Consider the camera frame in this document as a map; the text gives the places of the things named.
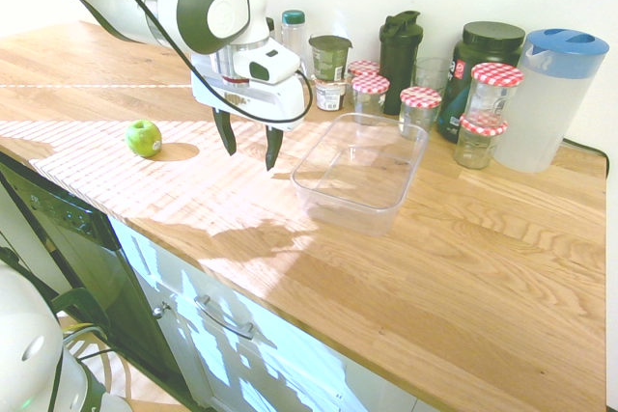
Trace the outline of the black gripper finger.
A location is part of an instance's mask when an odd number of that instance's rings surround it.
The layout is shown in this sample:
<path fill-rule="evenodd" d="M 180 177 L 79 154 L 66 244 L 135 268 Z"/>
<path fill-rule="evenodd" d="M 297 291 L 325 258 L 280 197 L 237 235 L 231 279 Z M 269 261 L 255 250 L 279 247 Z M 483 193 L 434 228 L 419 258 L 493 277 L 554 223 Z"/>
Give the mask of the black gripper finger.
<path fill-rule="evenodd" d="M 226 152 L 234 155 L 237 151 L 237 140 L 231 126 L 231 115 L 218 108 L 212 109 L 212 115 Z"/>
<path fill-rule="evenodd" d="M 265 163 L 267 170 L 271 170 L 276 163 L 283 142 L 284 132 L 278 128 L 267 125 L 267 151 L 265 155 Z"/>

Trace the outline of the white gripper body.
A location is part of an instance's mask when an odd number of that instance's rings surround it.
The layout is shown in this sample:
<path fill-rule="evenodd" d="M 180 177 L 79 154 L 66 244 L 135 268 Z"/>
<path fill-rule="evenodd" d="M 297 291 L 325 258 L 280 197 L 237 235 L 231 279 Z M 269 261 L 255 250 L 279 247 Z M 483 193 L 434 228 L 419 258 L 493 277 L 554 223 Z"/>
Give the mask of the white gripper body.
<path fill-rule="evenodd" d="M 207 66 L 197 66 L 208 88 L 191 73 L 192 93 L 202 104 L 271 127 L 291 131 L 304 120 L 305 96 L 300 77 L 295 74 L 278 84 L 249 80 L 234 86 Z"/>

